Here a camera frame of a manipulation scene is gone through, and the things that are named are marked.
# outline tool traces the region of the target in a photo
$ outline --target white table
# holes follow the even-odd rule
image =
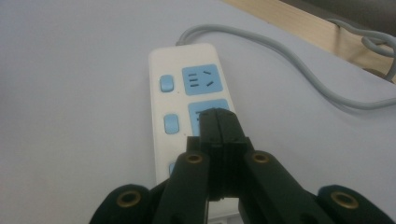
[[[394,85],[220,1],[3,1],[0,223],[88,223],[111,190],[152,188],[148,56],[201,23],[283,42],[349,98],[396,97]],[[235,36],[194,42],[218,49],[255,148],[307,190],[344,185],[396,219],[396,106],[333,105],[281,56]]]

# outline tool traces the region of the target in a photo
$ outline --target white power strip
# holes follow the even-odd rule
[[[209,44],[155,49],[149,55],[151,111],[157,183],[186,151],[187,136],[199,135],[199,112],[213,107],[234,112],[219,57]],[[209,219],[238,213],[237,199],[209,205]]]

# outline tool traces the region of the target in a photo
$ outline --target brass ring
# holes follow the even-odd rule
[[[192,154],[192,155],[187,156],[186,160],[189,163],[199,163],[203,160],[203,158],[200,155]]]
[[[268,158],[267,155],[256,152],[256,153],[253,154],[253,160],[255,162],[259,162],[259,163],[266,163],[270,159]]]
[[[355,209],[359,207],[358,201],[347,193],[335,191],[330,196],[338,205],[347,209]]]
[[[137,205],[141,199],[142,196],[138,191],[128,190],[119,195],[117,198],[117,205],[123,208],[131,207]]]

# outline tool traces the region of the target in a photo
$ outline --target outlet slot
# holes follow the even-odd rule
[[[187,95],[222,91],[219,71],[215,64],[205,64],[182,69]]]
[[[189,104],[189,113],[192,127],[192,134],[199,136],[199,114],[210,108],[230,109],[225,99],[202,101]]]

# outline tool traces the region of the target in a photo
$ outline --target gray cable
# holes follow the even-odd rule
[[[271,49],[274,49],[276,52],[284,56],[291,64],[293,64],[320,93],[322,93],[328,99],[339,105],[345,105],[348,107],[363,109],[363,110],[378,109],[390,105],[396,105],[396,98],[391,98],[379,102],[364,103],[364,102],[350,100],[343,96],[340,96],[337,93],[328,89],[322,82],[320,82],[320,80],[312,73],[312,71],[306,66],[306,64],[295,53],[293,53],[283,44],[269,37],[236,29],[230,26],[204,24],[204,25],[191,27],[181,35],[180,39],[177,41],[177,46],[187,45],[189,36],[197,32],[203,32],[203,31],[216,31],[216,32],[228,33],[231,35],[238,35],[246,39],[249,39],[251,41],[260,43]]]
[[[396,38],[392,35],[387,35],[384,33],[380,33],[377,31],[369,31],[369,30],[361,30],[357,29],[343,21],[339,20],[334,20],[334,19],[327,19],[327,21],[330,21],[340,27],[343,27],[344,29],[348,30],[350,33],[354,35],[362,35],[364,38],[361,40],[361,43],[368,49],[374,51],[375,53],[387,56],[387,57],[392,57],[393,58],[393,63],[390,66],[390,69],[385,76],[385,80],[391,81],[393,77],[396,75]],[[387,44],[389,47],[393,49],[393,52],[385,49],[381,49],[379,46],[376,44],[379,44],[382,41],[382,43]]]

